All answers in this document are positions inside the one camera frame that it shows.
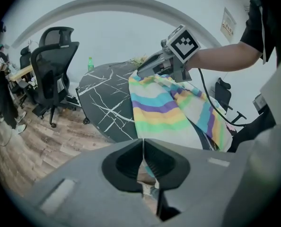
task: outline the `forearm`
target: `forearm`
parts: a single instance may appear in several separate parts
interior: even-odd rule
[[[186,68],[201,68],[218,71],[236,71],[252,66],[261,56],[253,47],[245,44],[231,44],[220,48],[199,50],[187,62]]]

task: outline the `rainbow striped cloth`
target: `rainbow striped cloth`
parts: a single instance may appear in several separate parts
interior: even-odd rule
[[[177,145],[202,148],[194,141],[198,126],[221,151],[231,146],[232,136],[225,121],[210,105],[205,93],[187,82],[176,83],[168,75],[140,78],[129,77],[129,91],[138,137],[157,139]],[[221,112],[224,109],[212,97]]]

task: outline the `curved ceiling arch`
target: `curved ceiling arch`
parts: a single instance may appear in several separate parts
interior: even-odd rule
[[[155,0],[75,0],[53,9],[27,27],[11,45],[18,48],[34,33],[61,19],[78,14],[120,11],[140,14],[163,21],[177,27],[185,24],[190,27],[194,36],[207,48],[219,47],[221,44],[204,27],[185,13]]]

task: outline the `office chair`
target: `office chair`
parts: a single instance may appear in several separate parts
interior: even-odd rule
[[[30,65],[30,57],[31,57],[31,52],[29,51],[28,49],[28,46],[24,47],[22,50],[21,50],[21,57],[19,58],[19,62],[20,62],[20,68],[23,69],[27,66]],[[30,73],[26,74],[24,76],[24,78],[26,80],[30,80],[31,79],[31,76],[30,76]],[[30,99],[30,101],[35,104],[32,96],[30,95],[30,92],[29,92],[29,84],[28,83],[24,83],[23,81],[22,82],[19,82],[18,84],[16,84],[12,89],[11,89],[11,92],[13,94],[17,94],[17,93],[23,93],[23,96],[20,98],[20,101],[19,101],[19,106],[21,108],[23,108],[22,104],[25,102],[26,98],[28,97]]]
[[[69,78],[66,74],[70,62],[79,47],[79,42],[71,42],[73,28],[52,27],[47,29],[39,43],[39,47],[31,54],[31,64],[37,80],[34,99],[39,104],[32,112],[43,118],[43,114],[51,109],[49,124],[52,123],[54,110],[58,106],[76,110],[65,100],[69,89]]]
[[[221,78],[215,83],[215,99],[219,102],[219,104],[223,107],[223,109],[227,112],[228,108],[233,110],[231,106],[229,106],[229,102],[231,99],[231,85],[229,83],[224,82]],[[238,116],[232,120],[232,123],[235,123],[241,117],[245,118],[239,111],[237,111]]]

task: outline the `desk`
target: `desk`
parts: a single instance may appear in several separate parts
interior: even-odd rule
[[[90,122],[114,142],[137,139],[128,78],[136,70],[132,63],[110,63],[94,67],[79,83],[77,93]],[[203,132],[193,123],[203,149],[211,149]]]
[[[20,79],[22,76],[24,76],[27,73],[30,73],[32,71],[33,71],[32,65],[27,66],[27,67],[19,70],[15,75],[12,75],[11,77],[9,77],[9,80],[16,81],[16,80]]]

